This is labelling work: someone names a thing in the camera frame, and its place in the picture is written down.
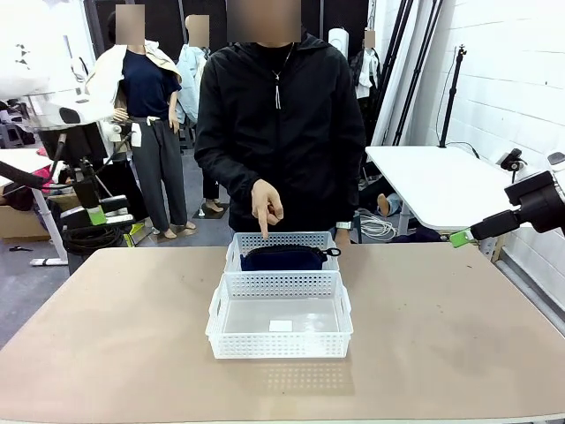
gray trousers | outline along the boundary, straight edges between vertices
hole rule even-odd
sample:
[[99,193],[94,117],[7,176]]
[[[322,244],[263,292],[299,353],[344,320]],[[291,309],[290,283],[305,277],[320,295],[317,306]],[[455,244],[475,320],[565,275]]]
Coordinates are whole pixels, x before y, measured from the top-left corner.
[[161,180],[167,191],[170,223],[185,226],[188,216],[178,134],[169,128],[169,121],[157,120],[151,125],[147,125],[145,119],[134,121],[141,127],[141,147],[132,148],[133,162],[153,226],[159,231],[170,227]]

hand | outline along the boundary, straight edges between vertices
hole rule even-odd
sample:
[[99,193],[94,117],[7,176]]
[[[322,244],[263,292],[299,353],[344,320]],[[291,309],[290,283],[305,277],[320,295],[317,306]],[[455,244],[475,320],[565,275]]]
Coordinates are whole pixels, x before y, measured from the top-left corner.
[[277,225],[284,218],[283,204],[276,189],[264,179],[258,180],[251,191],[253,216],[259,220],[264,239],[268,239],[268,225]]
[[169,127],[173,129],[174,133],[178,133],[180,124],[178,123],[177,112],[175,110],[169,112]]
[[130,116],[127,114],[127,110],[124,108],[115,108],[114,109],[114,121],[116,122],[124,122],[127,121]]
[[335,230],[335,244],[337,247],[346,247],[351,244],[350,231],[344,228]]

black hoodie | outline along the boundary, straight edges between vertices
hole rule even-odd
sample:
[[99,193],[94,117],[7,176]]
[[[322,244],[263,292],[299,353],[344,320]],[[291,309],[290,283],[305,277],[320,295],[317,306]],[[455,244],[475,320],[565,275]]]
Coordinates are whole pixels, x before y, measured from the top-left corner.
[[327,231],[358,205],[365,130],[347,60],[302,35],[276,78],[255,43],[207,61],[200,88],[195,158],[231,196],[230,227],[259,231],[251,190],[260,178],[281,195],[284,219],[271,231]]

white brick wall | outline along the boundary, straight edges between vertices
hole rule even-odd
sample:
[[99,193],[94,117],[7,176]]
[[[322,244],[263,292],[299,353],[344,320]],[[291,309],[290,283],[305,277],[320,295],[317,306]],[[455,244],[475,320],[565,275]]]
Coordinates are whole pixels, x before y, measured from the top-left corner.
[[[392,11],[388,16],[390,28],[395,15]],[[518,147],[529,164],[525,172],[545,169],[546,152],[565,151],[563,16],[565,2],[561,0],[445,0],[422,74],[409,143],[437,144],[441,91],[454,48],[464,44],[469,52],[457,85],[448,142],[469,142],[491,162],[503,151]],[[451,77],[441,105],[439,131],[450,84]],[[521,229],[508,236],[507,248],[565,308],[563,234],[538,235],[532,229]]]

red fabric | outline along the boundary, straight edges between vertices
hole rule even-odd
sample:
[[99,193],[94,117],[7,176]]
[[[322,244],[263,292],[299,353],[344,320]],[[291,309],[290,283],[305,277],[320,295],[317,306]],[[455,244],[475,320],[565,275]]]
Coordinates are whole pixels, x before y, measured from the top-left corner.
[[[34,175],[36,175],[37,177],[41,177],[41,178],[49,178],[49,171],[50,166],[46,166],[45,168],[41,168],[40,170],[37,170],[36,172],[34,172]],[[51,179],[50,181],[48,181],[46,184],[43,185],[43,187],[47,187],[49,188],[49,186],[53,184],[53,180]],[[50,190],[42,190],[45,194],[49,194]]]

